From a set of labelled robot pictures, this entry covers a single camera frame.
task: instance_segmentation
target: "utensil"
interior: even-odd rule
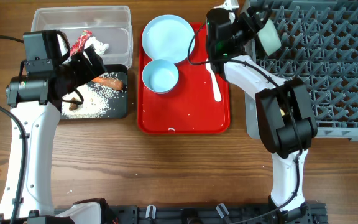
[[[175,64],[158,59],[149,62],[143,69],[144,85],[154,93],[168,93],[177,84],[179,72]]]
[[[190,24],[179,16],[163,15],[151,20],[142,35],[145,53],[152,60],[165,59],[179,63],[187,58],[187,50],[194,30]]]
[[[210,63],[206,63],[205,67],[206,67],[207,71],[211,74],[212,89],[214,91],[215,101],[220,102],[222,100],[222,96],[221,96],[221,91],[219,90],[218,82],[216,81],[215,73],[212,71]]]

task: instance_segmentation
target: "brown object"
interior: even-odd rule
[[[122,81],[116,79],[116,78],[101,78],[101,77],[96,77],[94,78],[92,81],[99,83],[100,85],[104,85],[107,87],[112,88],[113,90],[122,90],[122,88],[124,87],[124,84],[122,83]]]
[[[42,7],[87,6],[89,2],[0,0],[0,34],[22,37]],[[60,122],[53,143],[52,197],[55,208],[104,197],[109,205],[216,207],[218,203],[267,203],[273,186],[272,157],[248,137],[244,92],[231,85],[231,126],[216,135],[147,135],[136,125],[139,41],[148,21],[172,13],[205,21],[222,1],[93,1],[131,9],[134,64],[129,70],[128,116],[116,121]],[[0,105],[21,60],[22,44],[0,40]],[[0,201],[5,190],[12,124],[0,113]],[[303,193],[327,203],[330,224],[358,224],[358,142],[314,139],[305,163]]]
[[[68,107],[69,110],[76,110],[78,108],[78,104],[70,103],[70,106]]]

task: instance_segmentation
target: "tray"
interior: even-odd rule
[[[201,23],[191,24],[195,32]],[[208,56],[205,49],[206,27],[196,38],[190,56],[193,62],[203,62]],[[139,91],[137,124],[147,134],[217,134],[230,125],[229,85],[216,75],[222,101],[213,96],[211,75],[205,65],[190,65],[187,60],[176,64],[179,81],[174,89],[158,95],[144,86],[143,68],[151,61],[142,42],[139,49]]]
[[[127,68],[124,65],[105,65],[108,73],[114,73],[112,77],[117,78],[122,81],[124,88],[121,91],[113,93],[113,90],[95,84],[94,82],[88,82],[84,86],[78,88],[78,91],[84,97],[84,104],[80,105],[78,110],[82,109],[80,107],[100,107],[99,104],[104,106],[98,112],[95,110],[90,114],[84,114],[83,111],[69,111],[69,103],[62,103],[62,113],[60,114],[60,120],[67,119],[90,119],[90,118],[107,118],[107,119],[121,119],[127,115]],[[70,94],[73,95],[77,100],[80,100],[76,93]]]

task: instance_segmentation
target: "transparent plastic bin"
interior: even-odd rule
[[[104,64],[132,65],[134,42],[131,11],[127,6],[84,6],[38,9],[31,31],[60,30],[72,46],[84,29],[98,41],[109,44],[102,55]]]

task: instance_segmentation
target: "wooden table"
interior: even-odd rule
[[[220,0],[207,1],[29,1],[0,4],[0,35],[22,37],[40,7],[127,5],[134,31],[129,70],[129,115],[118,121],[66,121],[53,145],[52,194],[56,207],[95,197],[110,205],[179,206],[267,203],[272,159],[246,133],[244,94],[231,86],[230,128],[220,135],[149,136],[136,123],[136,86],[142,28],[156,16],[176,14],[200,22]],[[22,44],[0,40],[0,105],[5,88],[25,58]],[[11,121],[0,113],[0,201],[4,191]],[[315,139],[306,160],[307,200],[326,203],[330,223],[358,223],[358,142]]]

